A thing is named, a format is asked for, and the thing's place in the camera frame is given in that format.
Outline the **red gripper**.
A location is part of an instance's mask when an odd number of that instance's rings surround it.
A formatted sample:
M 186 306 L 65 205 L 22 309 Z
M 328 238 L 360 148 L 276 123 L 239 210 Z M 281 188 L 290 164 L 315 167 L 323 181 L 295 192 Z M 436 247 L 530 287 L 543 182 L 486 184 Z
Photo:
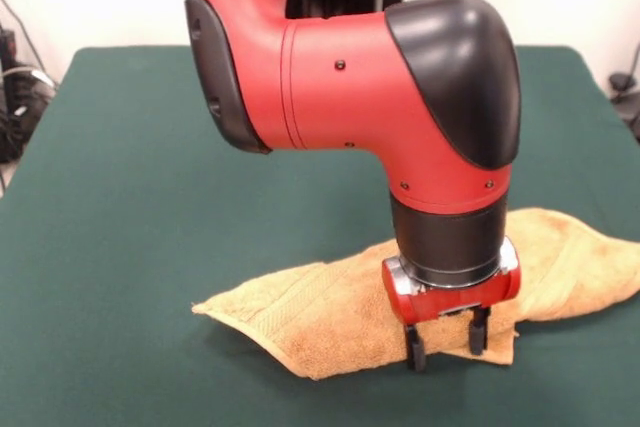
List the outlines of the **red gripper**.
M 488 323 L 495 305 L 514 299 L 521 286 L 517 256 L 503 257 L 497 272 L 484 282 L 464 288 L 438 288 L 411 279 L 392 257 L 382 263 L 382 279 L 393 313 L 404 324 L 407 366 L 413 372 L 426 369 L 424 340 L 414 324 L 473 310 L 468 343 L 472 355 L 488 348 Z

